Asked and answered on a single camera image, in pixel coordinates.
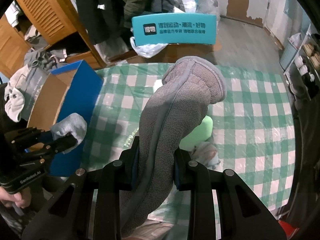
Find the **person's left hand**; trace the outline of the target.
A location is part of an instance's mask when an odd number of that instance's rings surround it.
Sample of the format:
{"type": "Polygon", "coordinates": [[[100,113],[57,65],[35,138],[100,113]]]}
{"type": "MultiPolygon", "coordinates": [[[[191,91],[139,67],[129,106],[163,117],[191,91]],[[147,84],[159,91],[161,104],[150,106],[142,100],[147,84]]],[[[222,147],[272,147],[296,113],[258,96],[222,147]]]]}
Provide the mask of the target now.
{"type": "Polygon", "coordinates": [[[0,188],[0,200],[5,207],[12,207],[15,204],[22,209],[28,207],[31,203],[31,191],[27,187],[16,194],[9,194],[3,187],[0,188]]]}

